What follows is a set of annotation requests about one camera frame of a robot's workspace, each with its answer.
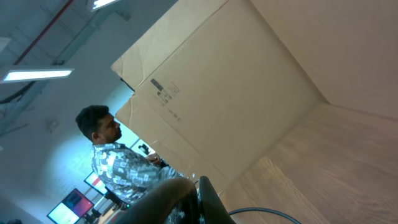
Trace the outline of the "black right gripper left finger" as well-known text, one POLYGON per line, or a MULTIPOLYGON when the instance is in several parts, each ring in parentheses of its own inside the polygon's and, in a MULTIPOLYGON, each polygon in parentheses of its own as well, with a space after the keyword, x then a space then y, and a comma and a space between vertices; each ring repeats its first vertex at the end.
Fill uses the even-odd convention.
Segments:
POLYGON ((174 208, 184 213, 181 223, 198 223, 198 195, 195 184, 183 177, 169 179, 143 196, 128 210, 113 218, 115 224, 164 223, 174 208))

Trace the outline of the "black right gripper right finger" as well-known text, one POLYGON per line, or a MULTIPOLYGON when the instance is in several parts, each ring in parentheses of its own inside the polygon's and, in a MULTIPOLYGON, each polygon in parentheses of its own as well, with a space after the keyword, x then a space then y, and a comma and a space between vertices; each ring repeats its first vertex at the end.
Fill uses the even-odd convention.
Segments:
POLYGON ((216 190, 206 176, 199 180, 201 214, 206 224, 236 224, 225 209, 216 190))

